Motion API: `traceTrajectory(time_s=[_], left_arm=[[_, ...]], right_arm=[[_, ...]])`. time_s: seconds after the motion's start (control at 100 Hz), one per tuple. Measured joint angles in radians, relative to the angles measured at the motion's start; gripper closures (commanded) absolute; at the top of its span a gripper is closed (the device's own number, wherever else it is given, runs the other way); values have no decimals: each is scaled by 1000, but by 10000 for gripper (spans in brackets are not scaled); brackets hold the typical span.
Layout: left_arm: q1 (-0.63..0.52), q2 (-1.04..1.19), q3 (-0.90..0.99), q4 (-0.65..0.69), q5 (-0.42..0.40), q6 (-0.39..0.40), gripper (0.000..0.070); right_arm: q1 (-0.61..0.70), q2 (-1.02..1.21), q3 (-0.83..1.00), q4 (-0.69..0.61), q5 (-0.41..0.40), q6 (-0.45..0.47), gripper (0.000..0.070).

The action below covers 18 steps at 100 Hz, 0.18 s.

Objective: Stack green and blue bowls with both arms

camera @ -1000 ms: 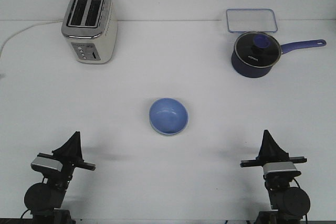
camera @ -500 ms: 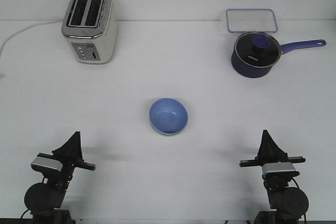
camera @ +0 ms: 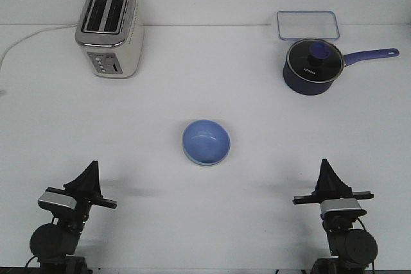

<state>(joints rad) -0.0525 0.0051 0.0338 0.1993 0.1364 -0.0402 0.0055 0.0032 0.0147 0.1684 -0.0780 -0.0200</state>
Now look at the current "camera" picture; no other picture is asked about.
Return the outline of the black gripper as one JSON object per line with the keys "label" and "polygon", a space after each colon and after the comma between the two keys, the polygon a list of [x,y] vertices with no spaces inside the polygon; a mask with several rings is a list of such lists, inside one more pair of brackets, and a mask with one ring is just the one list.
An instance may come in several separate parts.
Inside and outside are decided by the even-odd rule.
{"label": "black gripper", "polygon": [[352,195],[352,188],[337,176],[328,160],[323,158],[312,195],[295,196],[292,200],[294,205],[318,203],[322,226],[326,232],[343,232],[352,229],[354,222],[367,213],[358,201],[374,198],[374,194],[370,191],[354,192],[353,197],[347,198],[318,197],[324,196],[327,191],[330,195]]}
{"label": "black gripper", "polygon": [[71,182],[64,184],[64,189],[48,187],[46,191],[73,197],[76,201],[75,210],[46,205],[57,225],[70,232],[82,232],[89,212],[93,205],[115,209],[117,201],[105,199],[101,194],[98,161],[93,160],[86,169]]}

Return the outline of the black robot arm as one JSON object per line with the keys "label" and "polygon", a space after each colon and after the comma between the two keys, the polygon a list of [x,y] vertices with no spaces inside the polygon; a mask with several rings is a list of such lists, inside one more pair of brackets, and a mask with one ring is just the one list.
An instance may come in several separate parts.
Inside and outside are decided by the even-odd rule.
{"label": "black robot arm", "polygon": [[378,255],[375,238],[367,231],[361,217],[367,211],[359,203],[370,200],[370,191],[354,192],[322,159],[319,177],[310,195],[296,196],[295,205],[318,203],[331,257],[317,259],[311,273],[365,273]]}
{"label": "black robot arm", "polygon": [[74,180],[58,189],[48,187],[37,200],[57,222],[38,227],[30,238],[30,251],[39,273],[92,273],[85,257],[74,253],[93,205],[115,209],[117,202],[101,194],[99,165],[93,160]]}

